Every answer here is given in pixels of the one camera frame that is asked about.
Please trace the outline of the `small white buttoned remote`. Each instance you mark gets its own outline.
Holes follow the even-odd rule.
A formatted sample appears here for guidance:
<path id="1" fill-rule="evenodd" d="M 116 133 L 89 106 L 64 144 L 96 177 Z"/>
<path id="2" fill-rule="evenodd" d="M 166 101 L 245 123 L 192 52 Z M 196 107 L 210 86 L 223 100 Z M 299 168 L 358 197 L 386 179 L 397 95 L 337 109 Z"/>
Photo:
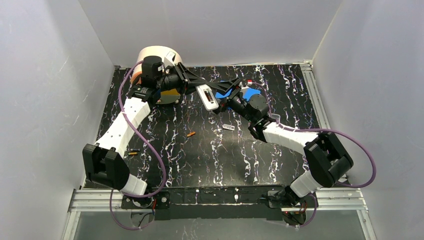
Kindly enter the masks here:
<path id="1" fill-rule="evenodd" d="M 207 111 L 213 111 L 219 107 L 212 89 L 207 84 L 196 86 L 195 89 Z"/>

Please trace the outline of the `orange battery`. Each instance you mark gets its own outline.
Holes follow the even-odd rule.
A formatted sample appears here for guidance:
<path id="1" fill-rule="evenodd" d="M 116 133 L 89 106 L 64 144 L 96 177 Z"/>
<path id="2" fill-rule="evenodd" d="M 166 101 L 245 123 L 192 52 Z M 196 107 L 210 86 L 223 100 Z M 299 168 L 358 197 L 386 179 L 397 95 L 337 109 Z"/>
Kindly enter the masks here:
<path id="1" fill-rule="evenodd" d="M 188 133 L 186 136 L 189 138 L 189 137 L 194 136 L 195 134 L 196 134 L 196 132 L 195 132 L 195 131 L 193 131 L 193 132 Z"/>

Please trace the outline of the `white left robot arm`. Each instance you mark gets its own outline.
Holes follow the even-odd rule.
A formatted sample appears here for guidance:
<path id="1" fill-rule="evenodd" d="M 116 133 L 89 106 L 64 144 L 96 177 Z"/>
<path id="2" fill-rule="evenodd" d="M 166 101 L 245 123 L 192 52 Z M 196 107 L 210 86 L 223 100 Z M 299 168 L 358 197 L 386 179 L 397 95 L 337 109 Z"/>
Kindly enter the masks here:
<path id="1" fill-rule="evenodd" d="M 122 90 L 131 73 L 141 67 L 141 75 L 129 89 L 126 99 Z M 166 167 L 158 151 L 139 132 L 138 127 L 149 116 L 161 97 L 163 90 L 177 89 L 180 94 L 191 94 L 198 86 L 209 86 L 204 78 L 190 77 L 190 72 L 181 62 L 166 65 L 157 55 L 139 60 L 126 74 L 118 89 L 120 112 L 107 131 L 82 150 L 86 179 L 92 183 L 118 190 L 133 198 L 153 197 L 161 192 L 167 181 Z M 162 172 L 157 190 L 147 193 L 147 183 L 130 173 L 123 156 L 133 135 L 137 135 L 156 156 Z"/>

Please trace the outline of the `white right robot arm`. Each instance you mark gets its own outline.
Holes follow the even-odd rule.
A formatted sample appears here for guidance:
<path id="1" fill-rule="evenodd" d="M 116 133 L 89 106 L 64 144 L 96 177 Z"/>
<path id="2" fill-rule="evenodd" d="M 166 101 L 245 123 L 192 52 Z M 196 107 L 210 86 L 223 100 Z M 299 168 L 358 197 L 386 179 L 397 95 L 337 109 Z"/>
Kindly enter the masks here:
<path id="1" fill-rule="evenodd" d="M 207 85 L 224 96 L 216 113 L 231 109 L 249 122 L 248 129 L 255 139 L 286 147 L 305 157 L 308 170 L 280 192 L 271 194 L 269 200 L 294 203 L 322 187 L 333 187 L 353 167 L 351 156 L 335 133 L 295 129 L 277 122 L 271 117 L 267 97 L 255 93 L 246 98 L 248 88 L 241 86 L 239 78 Z"/>

